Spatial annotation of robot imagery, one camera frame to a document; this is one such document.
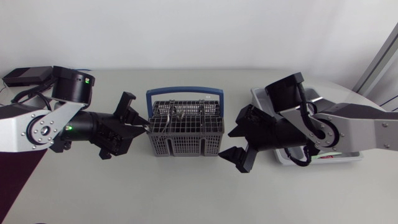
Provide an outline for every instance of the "basket grid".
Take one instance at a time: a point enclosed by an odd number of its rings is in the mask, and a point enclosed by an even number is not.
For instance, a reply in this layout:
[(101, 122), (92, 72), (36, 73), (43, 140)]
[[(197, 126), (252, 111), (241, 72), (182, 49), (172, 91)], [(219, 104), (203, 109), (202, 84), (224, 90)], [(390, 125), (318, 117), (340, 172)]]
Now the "basket grid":
[(185, 115), (220, 115), (220, 104), (215, 100), (195, 101), (155, 101), (153, 105), (154, 115), (176, 115), (184, 111)]

